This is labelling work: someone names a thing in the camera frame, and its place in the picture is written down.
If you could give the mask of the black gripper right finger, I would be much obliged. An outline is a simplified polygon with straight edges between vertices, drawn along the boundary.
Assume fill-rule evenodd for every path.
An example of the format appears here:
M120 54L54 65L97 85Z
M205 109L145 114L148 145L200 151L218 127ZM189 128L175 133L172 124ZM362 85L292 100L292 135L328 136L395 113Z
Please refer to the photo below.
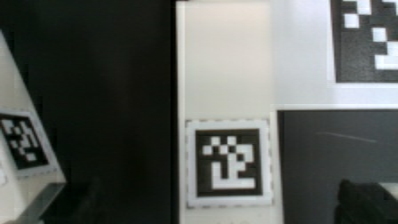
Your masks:
M333 224L398 224L398 183L339 183Z

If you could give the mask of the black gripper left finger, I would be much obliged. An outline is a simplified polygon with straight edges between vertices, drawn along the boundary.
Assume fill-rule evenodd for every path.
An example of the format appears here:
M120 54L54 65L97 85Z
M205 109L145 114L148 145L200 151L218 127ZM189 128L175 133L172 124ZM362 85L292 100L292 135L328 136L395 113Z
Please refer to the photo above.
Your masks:
M106 224L100 183L49 183L6 224Z

